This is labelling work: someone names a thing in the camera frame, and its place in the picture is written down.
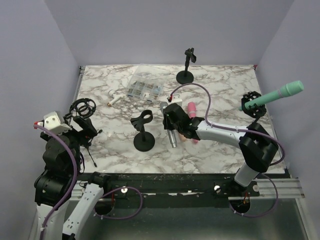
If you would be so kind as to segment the silver condenser microphone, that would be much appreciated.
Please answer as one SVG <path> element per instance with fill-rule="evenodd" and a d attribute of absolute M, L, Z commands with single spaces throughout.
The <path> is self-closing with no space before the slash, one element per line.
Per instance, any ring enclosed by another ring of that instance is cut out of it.
<path fill-rule="evenodd" d="M 177 147 L 177 139 L 176 139 L 176 135 L 175 135 L 175 132 L 174 132 L 174 127 L 172 126 L 172 124 L 170 123 L 169 121 L 169 118 L 168 118 L 168 115 L 165 113 L 165 109 L 166 107 L 168 106 L 168 103 L 167 102 L 161 102 L 160 103 L 160 106 L 159 106 L 159 109 L 163 115 L 163 121 L 162 121 L 162 124 L 163 124 L 163 128 L 165 130 L 167 130 L 167 134 L 168 134 L 168 137 L 169 137 L 169 141 L 170 141 L 170 144 L 171 144 L 171 147 L 172 148 L 176 148 Z"/>

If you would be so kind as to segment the pink microphone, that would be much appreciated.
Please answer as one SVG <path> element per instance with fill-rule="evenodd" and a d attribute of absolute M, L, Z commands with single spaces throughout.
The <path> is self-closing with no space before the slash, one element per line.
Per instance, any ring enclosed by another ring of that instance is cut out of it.
<path fill-rule="evenodd" d="M 187 104 L 187 111 L 188 111 L 188 116 L 190 118 L 194 118 L 196 116 L 197 110 L 196 110 L 196 105 L 194 102 L 189 102 Z"/>

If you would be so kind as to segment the beige microphone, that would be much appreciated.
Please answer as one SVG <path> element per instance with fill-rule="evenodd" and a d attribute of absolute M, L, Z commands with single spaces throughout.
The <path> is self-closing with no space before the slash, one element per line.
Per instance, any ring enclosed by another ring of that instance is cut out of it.
<path fill-rule="evenodd" d="M 181 142 L 185 142 L 187 140 L 187 138 L 184 135 L 182 135 L 180 133 L 178 135 L 179 135 L 179 139 Z"/>

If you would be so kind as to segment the black desk mic stand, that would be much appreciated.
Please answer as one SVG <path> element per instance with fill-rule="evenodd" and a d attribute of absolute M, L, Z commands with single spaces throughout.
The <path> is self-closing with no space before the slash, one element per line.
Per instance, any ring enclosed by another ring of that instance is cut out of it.
<path fill-rule="evenodd" d="M 197 57 L 194 54 L 194 50 L 195 49 L 191 47 L 184 52 L 186 56 L 184 70 L 178 72 L 176 75 L 176 81 L 181 85 L 189 84 L 194 81 L 194 75 L 189 71 L 190 62 L 195 63 L 197 61 Z"/>
<path fill-rule="evenodd" d="M 145 124 L 153 120 L 153 112 L 149 109 L 144 110 L 139 117 L 131 118 L 131 125 L 138 131 L 133 140 L 134 147 L 140 152 L 148 152 L 155 145 L 154 136 L 145 131 Z"/>

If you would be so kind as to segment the teal microphone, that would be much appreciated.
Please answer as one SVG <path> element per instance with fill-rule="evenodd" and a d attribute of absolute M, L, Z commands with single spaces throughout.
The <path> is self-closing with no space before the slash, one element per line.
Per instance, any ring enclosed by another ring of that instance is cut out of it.
<path fill-rule="evenodd" d="M 251 103 L 246 103 L 245 106 L 249 107 L 251 104 L 254 104 L 254 103 L 256 103 L 258 106 L 266 105 L 268 103 L 277 101 L 282 98 L 292 97 L 302 92 L 303 90 L 304 90 L 304 85 L 300 80 L 293 81 L 283 85 L 278 90 L 261 95 L 260 97 L 254 99 Z"/>

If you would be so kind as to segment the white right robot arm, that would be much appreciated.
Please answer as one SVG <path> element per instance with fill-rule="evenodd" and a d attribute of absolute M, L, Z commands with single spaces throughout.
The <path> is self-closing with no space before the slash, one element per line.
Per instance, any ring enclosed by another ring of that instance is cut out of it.
<path fill-rule="evenodd" d="M 265 173 L 274 159 L 279 146 L 258 123 L 236 128 L 230 125 L 206 121 L 203 117 L 189 117 L 177 103 L 160 103 L 163 127 L 177 131 L 187 139 L 215 141 L 241 150 L 245 163 L 236 172 L 230 183 L 230 191 L 241 196 L 259 174 Z"/>

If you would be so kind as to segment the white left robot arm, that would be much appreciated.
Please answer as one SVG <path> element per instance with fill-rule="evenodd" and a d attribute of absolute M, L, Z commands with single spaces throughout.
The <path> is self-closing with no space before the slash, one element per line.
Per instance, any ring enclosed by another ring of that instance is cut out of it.
<path fill-rule="evenodd" d="M 79 240 L 96 203 L 111 191 L 108 177 L 92 173 L 76 207 L 68 218 L 65 217 L 84 163 L 80 148 L 89 147 L 98 135 L 89 118 L 75 116 L 73 121 L 81 127 L 80 131 L 55 115 L 34 124 L 36 129 L 42 130 L 40 136 L 46 141 L 42 156 L 44 172 L 34 183 L 38 218 L 35 239 Z"/>

